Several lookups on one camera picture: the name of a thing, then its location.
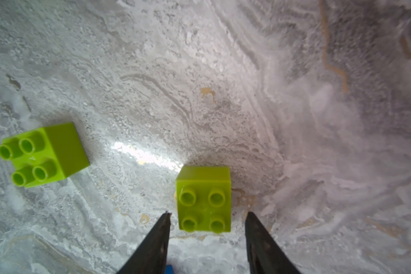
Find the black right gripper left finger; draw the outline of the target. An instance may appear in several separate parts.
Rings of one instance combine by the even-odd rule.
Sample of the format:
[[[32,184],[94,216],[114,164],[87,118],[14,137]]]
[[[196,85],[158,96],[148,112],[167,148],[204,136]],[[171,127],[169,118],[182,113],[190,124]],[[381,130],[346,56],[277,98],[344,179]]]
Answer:
[[[165,212],[118,271],[118,274],[164,274],[170,227],[171,213]]]

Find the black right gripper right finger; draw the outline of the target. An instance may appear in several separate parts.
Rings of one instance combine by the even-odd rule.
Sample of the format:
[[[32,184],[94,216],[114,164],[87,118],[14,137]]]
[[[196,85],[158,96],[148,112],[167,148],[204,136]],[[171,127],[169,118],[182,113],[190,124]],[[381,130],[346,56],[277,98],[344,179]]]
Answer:
[[[245,220],[245,237],[251,274],[301,274],[253,212]]]

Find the green 2x2 lego brick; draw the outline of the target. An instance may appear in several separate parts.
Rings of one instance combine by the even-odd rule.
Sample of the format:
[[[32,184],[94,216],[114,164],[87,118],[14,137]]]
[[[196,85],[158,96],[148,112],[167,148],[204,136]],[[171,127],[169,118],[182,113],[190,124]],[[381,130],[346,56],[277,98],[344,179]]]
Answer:
[[[11,181],[25,188],[64,180],[90,165],[72,122],[4,138],[0,158],[15,168]]]
[[[227,166],[183,166],[176,180],[179,228],[231,231],[231,174]]]

